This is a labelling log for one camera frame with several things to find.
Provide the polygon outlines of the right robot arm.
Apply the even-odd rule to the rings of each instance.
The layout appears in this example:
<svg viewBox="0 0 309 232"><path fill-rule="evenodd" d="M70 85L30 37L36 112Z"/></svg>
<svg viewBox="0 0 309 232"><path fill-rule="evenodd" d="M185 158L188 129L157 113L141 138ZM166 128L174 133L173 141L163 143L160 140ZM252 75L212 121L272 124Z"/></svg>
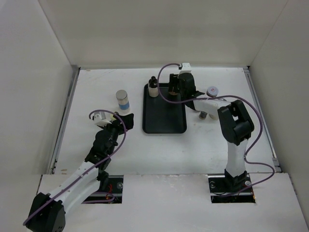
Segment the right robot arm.
<svg viewBox="0 0 309 232"><path fill-rule="evenodd" d="M186 106L218 119L223 137L228 145L224 186L229 193L236 192L245 184L247 172L244 155L254 124L243 102L220 99L198 100L203 92L197 91L191 73L169 75L169 94L180 94Z"/></svg>

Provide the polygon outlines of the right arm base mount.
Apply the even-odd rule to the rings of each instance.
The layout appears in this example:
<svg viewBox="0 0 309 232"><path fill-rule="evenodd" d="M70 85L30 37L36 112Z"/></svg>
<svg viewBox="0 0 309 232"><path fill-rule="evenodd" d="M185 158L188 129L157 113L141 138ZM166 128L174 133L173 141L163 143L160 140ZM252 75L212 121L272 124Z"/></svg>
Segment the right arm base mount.
<svg viewBox="0 0 309 232"><path fill-rule="evenodd" d="M232 177L225 171L223 175L209 175L212 203L255 203L250 176L245 173Z"/></svg>

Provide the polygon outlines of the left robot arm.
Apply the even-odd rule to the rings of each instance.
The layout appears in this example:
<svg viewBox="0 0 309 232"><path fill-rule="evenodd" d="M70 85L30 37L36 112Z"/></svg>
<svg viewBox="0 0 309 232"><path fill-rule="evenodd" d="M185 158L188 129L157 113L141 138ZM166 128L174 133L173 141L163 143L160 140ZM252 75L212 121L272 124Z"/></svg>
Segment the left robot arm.
<svg viewBox="0 0 309 232"><path fill-rule="evenodd" d="M66 217L92 193L102 193L108 188L105 171L111 157L123 145L120 135L126 136L134 127L133 113L120 116L112 114L97 132L93 145L77 170L57 188L48 193L39 192L33 199L28 218L23 226L32 232L61 232Z"/></svg>

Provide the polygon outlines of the black cap white powder bottle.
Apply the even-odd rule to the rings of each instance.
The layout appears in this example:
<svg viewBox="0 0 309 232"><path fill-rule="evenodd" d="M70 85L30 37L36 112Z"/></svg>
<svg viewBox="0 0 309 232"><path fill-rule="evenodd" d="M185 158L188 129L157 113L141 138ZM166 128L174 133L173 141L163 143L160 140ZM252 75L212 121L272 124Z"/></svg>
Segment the black cap white powder bottle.
<svg viewBox="0 0 309 232"><path fill-rule="evenodd" d="M157 79L155 76L152 76L148 81L148 93L149 96L155 98L159 95L157 87Z"/></svg>

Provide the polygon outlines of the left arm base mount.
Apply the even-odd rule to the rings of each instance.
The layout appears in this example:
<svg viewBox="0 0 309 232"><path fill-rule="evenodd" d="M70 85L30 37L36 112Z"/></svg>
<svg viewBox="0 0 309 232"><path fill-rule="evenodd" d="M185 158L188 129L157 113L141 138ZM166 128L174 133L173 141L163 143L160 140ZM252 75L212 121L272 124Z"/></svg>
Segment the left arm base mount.
<svg viewBox="0 0 309 232"><path fill-rule="evenodd" d="M122 203L124 176L101 174L99 189L92 193L83 204L118 204Z"/></svg>

